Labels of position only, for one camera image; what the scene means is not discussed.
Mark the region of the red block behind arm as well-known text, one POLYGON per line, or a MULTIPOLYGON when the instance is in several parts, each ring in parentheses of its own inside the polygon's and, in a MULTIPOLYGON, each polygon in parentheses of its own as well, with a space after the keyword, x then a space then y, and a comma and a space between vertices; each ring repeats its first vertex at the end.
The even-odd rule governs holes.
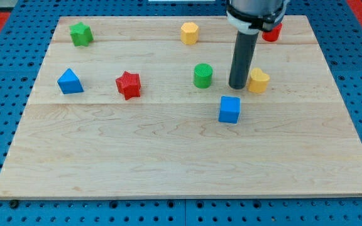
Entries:
POLYGON ((262 38, 263 40, 267 42, 275 42, 278 40, 281 30, 282 30, 283 24, 280 23, 277 26, 275 26, 271 31, 262 32, 262 38))

